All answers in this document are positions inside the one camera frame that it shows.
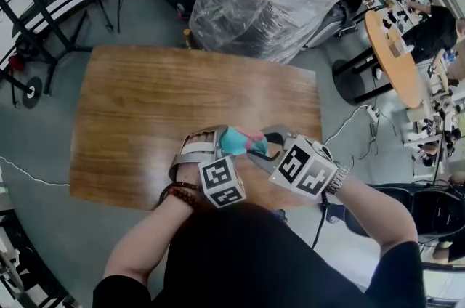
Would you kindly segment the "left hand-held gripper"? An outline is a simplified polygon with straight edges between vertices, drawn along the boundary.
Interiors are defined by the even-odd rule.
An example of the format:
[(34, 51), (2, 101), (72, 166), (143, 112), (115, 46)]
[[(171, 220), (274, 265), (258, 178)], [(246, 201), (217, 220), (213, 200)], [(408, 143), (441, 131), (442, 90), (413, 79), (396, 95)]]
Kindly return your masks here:
[(216, 208), (246, 199), (243, 181), (235, 168), (235, 156), (222, 143), (229, 131), (229, 126), (223, 126), (213, 133), (213, 142), (201, 148), (203, 157), (198, 163), (203, 194)]

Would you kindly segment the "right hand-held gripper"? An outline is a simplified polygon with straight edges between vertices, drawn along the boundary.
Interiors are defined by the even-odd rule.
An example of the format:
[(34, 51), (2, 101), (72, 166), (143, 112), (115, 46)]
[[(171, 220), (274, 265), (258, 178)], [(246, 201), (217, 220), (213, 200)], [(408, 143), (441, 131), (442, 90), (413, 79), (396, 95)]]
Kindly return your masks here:
[[(284, 146), (288, 127), (282, 124), (261, 130), (268, 142)], [(256, 151), (248, 152), (248, 159), (270, 175), (269, 181), (310, 199), (316, 199), (328, 186), (337, 172), (336, 164), (319, 146), (298, 135), (283, 156), (282, 151), (273, 157)]]

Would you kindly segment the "person's left hand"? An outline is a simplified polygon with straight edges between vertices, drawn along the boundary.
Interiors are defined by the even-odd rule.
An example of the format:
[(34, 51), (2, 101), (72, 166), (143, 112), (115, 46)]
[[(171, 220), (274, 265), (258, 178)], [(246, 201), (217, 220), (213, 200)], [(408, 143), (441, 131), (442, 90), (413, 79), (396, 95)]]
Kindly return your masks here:
[(169, 178), (173, 182), (186, 182), (195, 186), (201, 184), (198, 164), (214, 160), (215, 134), (210, 128), (186, 136), (169, 169)]

